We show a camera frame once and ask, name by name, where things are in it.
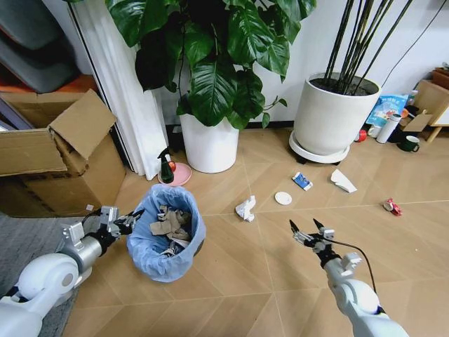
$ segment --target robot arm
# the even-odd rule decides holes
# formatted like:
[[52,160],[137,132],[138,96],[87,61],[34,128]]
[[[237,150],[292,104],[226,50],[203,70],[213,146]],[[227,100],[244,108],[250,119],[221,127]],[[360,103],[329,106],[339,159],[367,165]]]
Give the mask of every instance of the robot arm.
[[0,337],[35,337],[51,308],[65,302],[92,272],[97,258],[120,235],[130,234],[143,210],[119,216],[117,207],[97,212],[100,228],[84,234],[83,222],[62,226],[64,245],[57,253],[29,263],[18,283],[0,298]]
[[312,248],[320,258],[321,267],[328,276],[328,285],[342,314],[352,323],[355,337],[408,337],[401,325],[388,317],[379,298],[365,282],[354,279],[356,266],[362,261],[357,253],[341,258],[332,250],[335,231],[315,221],[319,233],[301,232],[292,220],[293,238]]

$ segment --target spray bottle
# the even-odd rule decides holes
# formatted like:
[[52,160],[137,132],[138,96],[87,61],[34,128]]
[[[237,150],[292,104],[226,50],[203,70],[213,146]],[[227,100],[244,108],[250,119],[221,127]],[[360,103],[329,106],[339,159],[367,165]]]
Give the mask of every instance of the spray bottle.
[[165,184],[169,184],[173,182],[175,179],[175,176],[173,175],[173,172],[171,171],[171,167],[168,164],[166,154],[170,154],[170,151],[168,150],[168,147],[161,152],[158,159],[161,160],[161,180]]

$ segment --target white curtain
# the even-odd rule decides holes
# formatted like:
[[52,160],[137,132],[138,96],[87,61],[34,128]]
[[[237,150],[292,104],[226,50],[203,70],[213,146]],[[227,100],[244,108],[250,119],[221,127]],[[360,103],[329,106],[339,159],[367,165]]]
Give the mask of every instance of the white curtain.
[[136,48],[129,48],[117,30],[105,0],[72,5],[91,58],[94,74],[116,115],[133,169],[151,180],[160,170],[159,153],[167,147],[162,109],[155,93],[142,92],[135,75]]

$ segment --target blue snack packet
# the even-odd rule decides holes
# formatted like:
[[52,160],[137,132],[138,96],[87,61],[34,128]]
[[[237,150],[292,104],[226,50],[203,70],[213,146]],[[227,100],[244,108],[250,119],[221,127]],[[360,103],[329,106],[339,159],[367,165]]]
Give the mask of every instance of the blue snack packet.
[[310,190],[310,188],[314,185],[314,184],[312,184],[310,181],[308,181],[308,180],[306,179],[306,177],[304,177],[304,176],[302,175],[301,172],[297,172],[297,173],[295,174],[295,176],[292,177],[292,179],[293,179],[293,181],[294,181],[295,183],[297,183],[297,184],[298,184],[304,191]]

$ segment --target crumpled tissue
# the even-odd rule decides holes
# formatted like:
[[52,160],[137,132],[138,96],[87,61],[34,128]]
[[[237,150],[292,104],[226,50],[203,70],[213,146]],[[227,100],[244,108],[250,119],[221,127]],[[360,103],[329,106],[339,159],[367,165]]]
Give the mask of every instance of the crumpled tissue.
[[239,214],[244,220],[251,222],[254,220],[254,214],[250,211],[255,206],[255,196],[251,195],[250,199],[245,200],[241,204],[236,207],[236,212]]

